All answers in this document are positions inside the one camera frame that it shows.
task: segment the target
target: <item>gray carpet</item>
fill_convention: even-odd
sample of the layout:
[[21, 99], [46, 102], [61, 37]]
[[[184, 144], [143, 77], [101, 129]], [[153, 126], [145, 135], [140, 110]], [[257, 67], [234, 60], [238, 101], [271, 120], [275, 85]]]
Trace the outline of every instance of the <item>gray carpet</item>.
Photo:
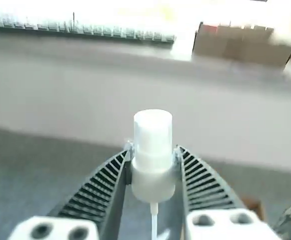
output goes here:
[[[118, 151], [119, 148], [0, 130], [0, 240], [7, 239], [18, 222], [47, 214], [86, 175]], [[291, 173], [204, 159], [239, 194], [261, 199], [269, 223], [291, 205]], [[127, 234], [129, 239], [150, 239], [149, 206], [135, 200], [130, 188], [126, 199], [119, 239], [128, 239]], [[168, 204], [160, 206], [160, 211], [173, 215]], [[159, 215], [159, 233], [177, 224], [178, 220], [169, 222], [170, 214]]]

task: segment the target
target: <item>white cap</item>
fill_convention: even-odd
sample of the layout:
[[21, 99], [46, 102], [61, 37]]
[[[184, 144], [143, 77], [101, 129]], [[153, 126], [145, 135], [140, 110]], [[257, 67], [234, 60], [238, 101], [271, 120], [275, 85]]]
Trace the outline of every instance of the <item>white cap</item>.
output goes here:
[[131, 168], [132, 192], [136, 198], [154, 206], [154, 203], [173, 196], [171, 113], [148, 109], [134, 115], [134, 158]]
[[134, 147], [138, 168], [164, 171], [172, 164], [172, 115], [160, 109], [134, 115]]

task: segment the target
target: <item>plastic tube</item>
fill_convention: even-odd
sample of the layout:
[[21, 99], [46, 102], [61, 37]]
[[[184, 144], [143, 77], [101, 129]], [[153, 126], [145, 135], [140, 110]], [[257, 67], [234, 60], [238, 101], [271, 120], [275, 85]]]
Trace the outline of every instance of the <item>plastic tube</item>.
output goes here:
[[151, 215], [151, 240], [157, 240], [158, 215]]
[[158, 212], [159, 212], [159, 205], [157, 202], [150, 203], [150, 212], [151, 212], [151, 240], [157, 240]]

